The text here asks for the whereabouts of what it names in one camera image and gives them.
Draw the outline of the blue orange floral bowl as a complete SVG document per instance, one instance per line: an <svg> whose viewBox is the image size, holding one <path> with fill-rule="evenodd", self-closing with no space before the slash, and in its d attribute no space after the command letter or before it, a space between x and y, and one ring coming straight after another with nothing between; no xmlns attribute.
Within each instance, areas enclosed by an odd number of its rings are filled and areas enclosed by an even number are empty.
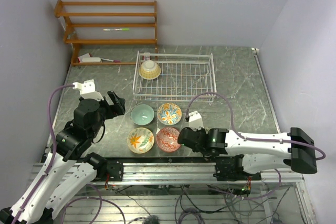
<svg viewBox="0 0 336 224"><path fill-rule="evenodd" d="M175 125L182 118L182 110L175 103L165 103L157 110L157 119L164 125Z"/></svg>

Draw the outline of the yellow sun pattern bowl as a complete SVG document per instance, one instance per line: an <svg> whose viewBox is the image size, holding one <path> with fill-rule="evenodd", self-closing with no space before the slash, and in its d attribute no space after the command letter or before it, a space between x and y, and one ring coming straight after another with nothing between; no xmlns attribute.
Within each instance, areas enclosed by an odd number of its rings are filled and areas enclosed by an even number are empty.
<svg viewBox="0 0 336 224"><path fill-rule="evenodd" d="M139 75L145 80L154 80L161 74L160 66L153 60L147 60L141 63Z"/></svg>

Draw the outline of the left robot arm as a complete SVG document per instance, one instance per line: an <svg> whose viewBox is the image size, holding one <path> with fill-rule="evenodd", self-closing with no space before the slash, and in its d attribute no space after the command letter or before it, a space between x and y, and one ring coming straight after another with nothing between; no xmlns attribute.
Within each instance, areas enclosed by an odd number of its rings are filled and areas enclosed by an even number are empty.
<svg viewBox="0 0 336 224"><path fill-rule="evenodd" d="M81 188L110 174L107 160L90 153L63 179L105 128L105 121L125 113L125 100L113 91L108 96L112 105L104 97L80 99L73 119L55 135L51 152L31 185L13 206L1 210L2 223L52 223Z"/></svg>

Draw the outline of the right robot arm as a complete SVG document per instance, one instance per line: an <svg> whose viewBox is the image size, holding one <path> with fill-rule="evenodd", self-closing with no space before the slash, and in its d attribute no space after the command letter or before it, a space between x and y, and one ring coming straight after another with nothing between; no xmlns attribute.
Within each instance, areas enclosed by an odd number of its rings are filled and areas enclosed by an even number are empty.
<svg viewBox="0 0 336 224"><path fill-rule="evenodd" d="M237 181L251 176L260 180L264 170L289 168L299 174L317 173L314 141L302 129L289 133L248 134L212 128L181 130L178 143L215 163L214 177Z"/></svg>

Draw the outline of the red patterned bowl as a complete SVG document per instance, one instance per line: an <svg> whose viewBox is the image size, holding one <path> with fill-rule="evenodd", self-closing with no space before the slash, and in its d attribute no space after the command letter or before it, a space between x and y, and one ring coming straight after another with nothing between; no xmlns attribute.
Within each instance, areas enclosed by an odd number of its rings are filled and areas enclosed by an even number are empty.
<svg viewBox="0 0 336 224"><path fill-rule="evenodd" d="M171 153L177 151L181 145L178 143L180 132L174 127L164 127L156 134L157 146L164 152Z"/></svg>

